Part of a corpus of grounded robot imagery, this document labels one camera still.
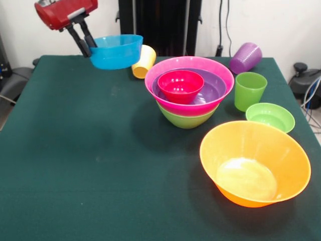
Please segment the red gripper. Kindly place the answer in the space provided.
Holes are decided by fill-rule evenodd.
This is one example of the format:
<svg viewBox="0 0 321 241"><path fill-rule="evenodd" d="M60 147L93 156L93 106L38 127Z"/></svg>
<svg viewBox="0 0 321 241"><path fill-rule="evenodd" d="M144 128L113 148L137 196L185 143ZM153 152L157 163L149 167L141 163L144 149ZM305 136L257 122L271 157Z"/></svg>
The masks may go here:
<svg viewBox="0 0 321 241"><path fill-rule="evenodd" d="M60 0L60 1L37 1L34 4L36 12L43 23L51 30L61 30L66 27L69 34L85 58L91 57L90 48L97 48L88 26L84 20L79 22L84 39L81 39L73 28L68 26L77 18L85 18L89 13L98 8L98 0Z"/></svg>

